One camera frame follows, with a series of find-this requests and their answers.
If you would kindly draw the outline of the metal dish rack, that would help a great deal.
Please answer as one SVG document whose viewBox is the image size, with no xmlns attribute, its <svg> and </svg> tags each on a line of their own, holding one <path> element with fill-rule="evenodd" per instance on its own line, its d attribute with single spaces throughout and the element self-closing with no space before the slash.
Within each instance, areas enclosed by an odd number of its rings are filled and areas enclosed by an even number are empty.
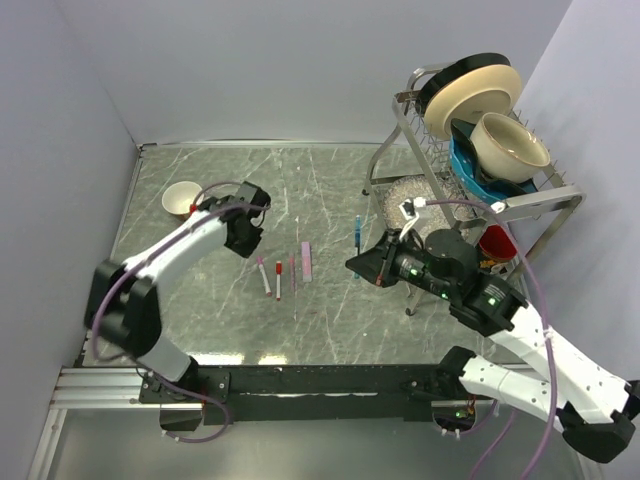
<svg viewBox="0 0 640 480">
<path fill-rule="evenodd" d="M 391 204 L 388 198 L 397 189 L 405 191 L 409 198 L 430 194 L 437 200 L 447 199 L 449 202 L 440 206 L 442 217 L 450 227 L 460 231 L 466 240 L 477 244 L 495 221 L 477 206 L 482 199 L 472 192 L 465 180 L 455 174 L 449 158 L 449 143 L 436 139 L 415 111 L 419 80 L 439 73 L 446 66 L 434 64 L 416 69 L 409 77 L 406 88 L 394 95 L 392 111 L 397 123 L 369 161 L 362 194 L 373 198 L 375 210 L 386 228 L 390 226 L 388 213 Z M 415 175 L 378 177 L 376 169 L 379 161 L 401 136 L 408 141 L 420 171 Z M 549 241 L 586 198 L 577 185 L 563 180 L 563 175 L 553 164 L 543 169 L 543 175 L 544 180 L 532 192 L 502 199 L 500 202 L 504 209 L 498 213 L 498 217 L 506 224 L 537 220 L 550 213 L 555 215 L 526 252 L 530 262 L 542 254 Z"/>
</svg>

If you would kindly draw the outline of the pink thin pen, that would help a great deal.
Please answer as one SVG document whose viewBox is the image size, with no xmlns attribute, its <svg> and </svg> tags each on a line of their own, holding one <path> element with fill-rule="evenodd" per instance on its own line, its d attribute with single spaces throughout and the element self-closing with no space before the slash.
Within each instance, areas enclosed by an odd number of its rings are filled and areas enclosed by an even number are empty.
<svg viewBox="0 0 640 480">
<path fill-rule="evenodd" d="M 296 291 L 296 261 L 295 261 L 295 255 L 290 255 L 289 256 L 289 281 L 290 281 L 290 288 L 291 291 L 295 293 Z"/>
</svg>

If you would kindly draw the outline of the aluminium frame rail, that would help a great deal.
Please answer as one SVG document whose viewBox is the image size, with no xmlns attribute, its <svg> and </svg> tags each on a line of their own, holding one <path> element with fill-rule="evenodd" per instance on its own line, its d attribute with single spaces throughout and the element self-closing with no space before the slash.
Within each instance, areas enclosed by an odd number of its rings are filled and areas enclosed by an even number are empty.
<svg viewBox="0 0 640 480">
<path fill-rule="evenodd" d="M 66 410 L 137 408 L 142 384 L 134 368 L 63 368 L 49 406 Z"/>
</svg>

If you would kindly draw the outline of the black base bar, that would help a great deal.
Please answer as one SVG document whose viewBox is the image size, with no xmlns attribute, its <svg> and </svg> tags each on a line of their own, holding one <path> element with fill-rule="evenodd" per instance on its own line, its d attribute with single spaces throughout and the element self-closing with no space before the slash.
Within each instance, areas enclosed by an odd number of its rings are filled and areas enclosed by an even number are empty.
<svg viewBox="0 0 640 480">
<path fill-rule="evenodd" d="M 396 418 L 430 422 L 432 406 L 473 395 L 437 365 L 202 366 L 195 391 L 234 422 Z"/>
</svg>

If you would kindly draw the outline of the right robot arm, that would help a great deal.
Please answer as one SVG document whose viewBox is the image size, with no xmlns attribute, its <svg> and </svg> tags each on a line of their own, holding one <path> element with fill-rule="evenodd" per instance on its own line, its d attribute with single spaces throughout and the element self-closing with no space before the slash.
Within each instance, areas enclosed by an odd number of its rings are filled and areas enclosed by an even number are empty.
<svg viewBox="0 0 640 480">
<path fill-rule="evenodd" d="M 499 367 L 475 353 L 451 349 L 455 363 L 437 375 L 449 398 L 491 397 L 550 422 L 583 456 L 606 464 L 629 445 L 639 413 L 639 384 L 597 365 L 563 336 L 543 327 L 538 310 L 499 276 L 479 267 L 477 252 L 455 230 L 431 232 L 423 243 L 387 230 L 346 268 L 387 288 L 405 281 L 445 300 L 467 328 L 529 365 L 539 380 Z"/>
</svg>

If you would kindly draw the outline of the blue dotted bowl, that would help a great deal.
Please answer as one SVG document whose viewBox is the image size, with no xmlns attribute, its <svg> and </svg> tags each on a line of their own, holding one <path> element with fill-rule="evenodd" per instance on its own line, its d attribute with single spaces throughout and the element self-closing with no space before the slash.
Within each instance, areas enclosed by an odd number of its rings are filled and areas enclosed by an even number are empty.
<svg viewBox="0 0 640 480">
<path fill-rule="evenodd" d="M 463 186 L 486 204 L 537 192 L 532 180 L 517 184 L 503 179 L 489 179 L 485 176 L 478 163 L 475 148 L 464 135 L 451 137 L 449 160 L 454 174 Z"/>
</svg>

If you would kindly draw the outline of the red black mug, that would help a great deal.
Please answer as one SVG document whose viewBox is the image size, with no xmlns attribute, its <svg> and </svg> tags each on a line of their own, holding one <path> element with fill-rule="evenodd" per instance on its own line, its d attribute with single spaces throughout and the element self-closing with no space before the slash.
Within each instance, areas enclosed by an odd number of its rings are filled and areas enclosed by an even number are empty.
<svg viewBox="0 0 640 480">
<path fill-rule="evenodd" d="M 485 230 L 476 249 L 479 255 L 479 267 L 492 273 L 504 270 L 517 255 L 516 247 L 498 225 L 491 225 Z"/>
</svg>

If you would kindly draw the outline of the blue pen refill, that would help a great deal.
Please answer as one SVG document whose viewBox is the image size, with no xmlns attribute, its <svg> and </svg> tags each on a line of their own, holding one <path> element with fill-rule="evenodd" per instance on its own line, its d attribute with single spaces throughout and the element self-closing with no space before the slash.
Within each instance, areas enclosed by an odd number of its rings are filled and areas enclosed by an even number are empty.
<svg viewBox="0 0 640 480">
<path fill-rule="evenodd" d="M 361 252 L 361 216 L 356 215 L 355 217 L 355 227 L 354 227 L 354 245 L 356 250 L 356 256 L 360 255 Z M 354 272 L 354 279 L 359 279 L 360 276 L 358 273 Z"/>
</svg>

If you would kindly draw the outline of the small white bowl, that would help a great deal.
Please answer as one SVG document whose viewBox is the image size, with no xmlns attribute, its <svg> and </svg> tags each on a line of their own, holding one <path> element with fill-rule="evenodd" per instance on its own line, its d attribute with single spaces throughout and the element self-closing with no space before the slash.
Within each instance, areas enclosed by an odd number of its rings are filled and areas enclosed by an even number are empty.
<svg viewBox="0 0 640 480">
<path fill-rule="evenodd" d="M 170 185 L 163 193 L 161 205 L 171 216 L 186 220 L 191 213 L 191 205 L 202 187 L 192 181 L 180 181 Z"/>
</svg>

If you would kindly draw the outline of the black plate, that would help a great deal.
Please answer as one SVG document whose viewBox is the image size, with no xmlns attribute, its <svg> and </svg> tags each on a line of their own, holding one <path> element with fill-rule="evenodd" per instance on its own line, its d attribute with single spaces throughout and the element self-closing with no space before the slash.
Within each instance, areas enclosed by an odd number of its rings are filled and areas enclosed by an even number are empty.
<svg viewBox="0 0 640 480">
<path fill-rule="evenodd" d="M 510 60 L 500 53 L 485 52 L 470 55 L 457 60 L 432 76 L 421 88 L 416 100 L 415 110 L 423 115 L 432 98 L 444 87 L 469 72 L 493 65 L 510 66 Z"/>
</svg>

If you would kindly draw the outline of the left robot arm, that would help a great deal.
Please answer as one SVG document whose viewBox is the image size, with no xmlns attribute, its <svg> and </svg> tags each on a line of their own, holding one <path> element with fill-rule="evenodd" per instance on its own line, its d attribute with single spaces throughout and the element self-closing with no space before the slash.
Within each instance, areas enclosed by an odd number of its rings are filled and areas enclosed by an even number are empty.
<svg viewBox="0 0 640 480">
<path fill-rule="evenodd" d="M 263 228 L 253 220 L 271 207 L 261 187 L 237 182 L 224 197 L 199 192 L 188 218 L 159 242 L 120 263 L 107 259 L 94 270 L 84 325 L 94 359 L 128 357 L 163 379 L 163 390 L 184 402 L 200 388 L 198 362 L 163 334 L 161 296 L 193 264 L 224 247 L 248 258 Z"/>
</svg>

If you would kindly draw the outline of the pink highlighter pen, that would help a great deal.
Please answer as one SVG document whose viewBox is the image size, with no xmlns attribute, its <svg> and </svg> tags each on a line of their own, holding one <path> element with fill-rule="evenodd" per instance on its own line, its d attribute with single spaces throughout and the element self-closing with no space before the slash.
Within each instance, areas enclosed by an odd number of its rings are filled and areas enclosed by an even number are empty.
<svg viewBox="0 0 640 480">
<path fill-rule="evenodd" d="M 302 257 L 303 282 L 310 283 L 313 280 L 312 256 L 311 256 L 311 245 L 307 241 L 304 241 L 301 243 L 301 257 Z"/>
</svg>

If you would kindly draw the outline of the cream ceramic bowl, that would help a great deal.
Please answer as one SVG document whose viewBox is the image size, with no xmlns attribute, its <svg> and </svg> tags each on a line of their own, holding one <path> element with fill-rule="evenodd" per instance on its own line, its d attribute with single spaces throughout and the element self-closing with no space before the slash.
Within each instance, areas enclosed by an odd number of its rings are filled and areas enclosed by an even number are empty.
<svg viewBox="0 0 640 480">
<path fill-rule="evenodd" d="M 489 176 L 517 184 L 532 179 L 551 162 L 541 140 L 516 120 L 485 113 L 471 133 L 481 169 Z"/>
</svg>

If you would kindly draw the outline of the large cream plate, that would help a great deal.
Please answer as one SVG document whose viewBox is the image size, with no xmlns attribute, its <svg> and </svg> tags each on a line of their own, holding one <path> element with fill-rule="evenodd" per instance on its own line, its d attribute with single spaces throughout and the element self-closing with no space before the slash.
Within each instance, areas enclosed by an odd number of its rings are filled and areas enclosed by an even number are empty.
<svg viewBox="0 0 640 480">
<path fill-rule="evenodd" d="M 451 136 L 451 120 L 476 124 L 486 113 L 506 115 L 522 93 L 520 74 L 511 66 L 475 69 L 439 89 L 423 114 L 427 131 L 435 138 Z"/>
</svg>

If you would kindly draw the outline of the speckled glass plate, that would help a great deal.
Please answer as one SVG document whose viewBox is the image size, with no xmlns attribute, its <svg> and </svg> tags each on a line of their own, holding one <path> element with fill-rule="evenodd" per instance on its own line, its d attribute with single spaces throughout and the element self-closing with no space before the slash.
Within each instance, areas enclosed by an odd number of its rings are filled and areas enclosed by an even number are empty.
<svg viewBox="0 0 640 480">
<path fill-rule="evenodd" d="M 401 229 L 405 223 L 400 204 L 406 199 L 424 197 L 427 200 L 435 200 L 436 196 L 423 175 L 403 177 L 391 184 L 381 200 L 382 225 L 384 229 Z M 426 223 L 418 230 L 419 235 L 425 238 L 431 231 L 449 228 L 450 224 L 444 215 L 444 205 L 428 208 Z"/>
</svg>

